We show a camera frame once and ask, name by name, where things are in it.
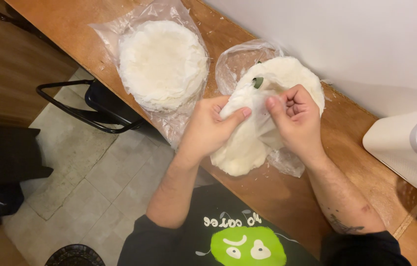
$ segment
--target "right hand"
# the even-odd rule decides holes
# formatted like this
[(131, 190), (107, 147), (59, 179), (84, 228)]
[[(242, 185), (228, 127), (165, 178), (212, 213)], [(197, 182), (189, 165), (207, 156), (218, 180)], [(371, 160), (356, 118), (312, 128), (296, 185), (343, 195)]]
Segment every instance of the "right hand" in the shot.
[(279, 129), (285, 147), (309, 167), (325, 156), (320, 139), (318, 105), (302, 85), (295, 85), (279, 97), (266, 100), (267, 110)]

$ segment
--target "white plastic bin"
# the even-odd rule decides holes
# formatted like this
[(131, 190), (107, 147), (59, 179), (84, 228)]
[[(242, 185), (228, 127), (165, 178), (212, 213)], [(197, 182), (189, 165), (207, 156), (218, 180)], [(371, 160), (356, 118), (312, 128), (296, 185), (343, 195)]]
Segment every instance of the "white plastic bin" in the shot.
[(362, 144), (417, 188), (417, 112), (377, 120), (364, 135)]

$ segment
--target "left hand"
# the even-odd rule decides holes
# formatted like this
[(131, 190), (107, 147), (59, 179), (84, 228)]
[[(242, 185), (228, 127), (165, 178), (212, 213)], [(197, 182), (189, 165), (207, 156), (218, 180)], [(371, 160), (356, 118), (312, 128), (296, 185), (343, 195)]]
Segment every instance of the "left hand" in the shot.
[(221, 148), (233, 131), (251, 115), (249, 107), (243, 107), (222, 120), (219, 112), (228, 103), (229, 95), (203, 99), (195, 104), (194, 112), (182, 136), (178, 157), (196, 166), (200, 161)]

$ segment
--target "green graphic print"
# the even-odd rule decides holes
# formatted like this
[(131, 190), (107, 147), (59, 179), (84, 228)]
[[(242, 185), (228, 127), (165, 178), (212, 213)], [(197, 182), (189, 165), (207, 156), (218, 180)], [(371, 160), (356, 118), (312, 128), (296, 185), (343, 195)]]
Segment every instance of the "green graphic print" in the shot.
[(225, 266), (283, 266), (284, 248), (267, 227), (233, 227), (215, 233), (211, 240), (215, 259)]

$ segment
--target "wooden countertop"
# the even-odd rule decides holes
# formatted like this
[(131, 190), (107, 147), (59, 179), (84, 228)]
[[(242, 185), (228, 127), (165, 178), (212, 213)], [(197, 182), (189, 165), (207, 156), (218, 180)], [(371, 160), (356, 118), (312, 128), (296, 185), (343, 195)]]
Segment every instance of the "wooden countertop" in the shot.
[[(21, 15), (64, 51), (146, 117), (127, 95), (104, 44), (90, 23), (108, 22), (132, 10), (138, 1), (127, 0), (6, 0)], [(253, 35), (199, 0), (182, 0), (199, 25), (208, 47), (210, 75), (205, 97), (217, 95), (215, 64), (226, 49)], [(370, 199), (387, 229), (400, 237), (417, 214), (417, 190), (377, 161), (362, 147), (362, 137), (376, 117), (323, 84), (326, 101), (321, 128), (324, 148), (331, 159)], [(270, 220), (319, 256), (320, 241), (331, 231), (317, 205), (306, 174), (294, 178), (267, 164), (243, 177), (233, 178), (203, 161), (203, 167), (265, 219)]]

